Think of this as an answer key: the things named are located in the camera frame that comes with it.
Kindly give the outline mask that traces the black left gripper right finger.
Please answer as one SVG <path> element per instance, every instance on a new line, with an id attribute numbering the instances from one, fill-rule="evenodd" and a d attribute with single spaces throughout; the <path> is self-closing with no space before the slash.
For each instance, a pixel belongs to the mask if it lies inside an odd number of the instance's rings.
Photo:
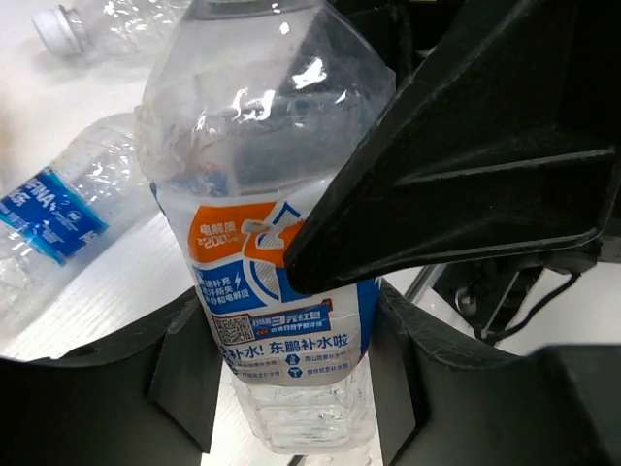
<path id="1" fill-rule="evenodd" d="M 616 465 L 620 348 L 526 356 L 466 336 L 380 292 L 370 364 L 387 465 Z"/>

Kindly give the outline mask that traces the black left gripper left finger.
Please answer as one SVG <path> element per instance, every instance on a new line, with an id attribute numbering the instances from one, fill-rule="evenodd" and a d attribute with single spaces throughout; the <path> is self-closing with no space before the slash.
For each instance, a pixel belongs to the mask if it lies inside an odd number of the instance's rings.
<path id="1" fill-rule="evenodd" d="M 222 359 L 194 289 L 59 359 L 1 361 L 4 465 L 198 465 Z"/>

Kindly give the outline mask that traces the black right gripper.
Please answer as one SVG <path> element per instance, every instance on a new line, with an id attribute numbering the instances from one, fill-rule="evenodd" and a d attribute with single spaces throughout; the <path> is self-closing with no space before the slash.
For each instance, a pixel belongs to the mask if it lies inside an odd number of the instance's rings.
<path id="1" fill-rule="evenodd" d="M 292 287 L 574 248 L 617 198 L 613 1 L 331 1 L 397 93 L 285 255 Z"/>

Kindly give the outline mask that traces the bottle blue orange white label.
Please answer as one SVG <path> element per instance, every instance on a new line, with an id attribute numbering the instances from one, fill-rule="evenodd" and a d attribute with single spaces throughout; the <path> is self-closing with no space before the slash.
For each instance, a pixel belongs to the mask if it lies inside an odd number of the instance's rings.
<path id="1" fill-rule="evenodd" d="M 369 442 L 380 282 L 295 291 L 283 256 L 395 89 L 325 1 L 194 1 L 149 75 L 138 159 L 253 434 L 282 454 Z"/>

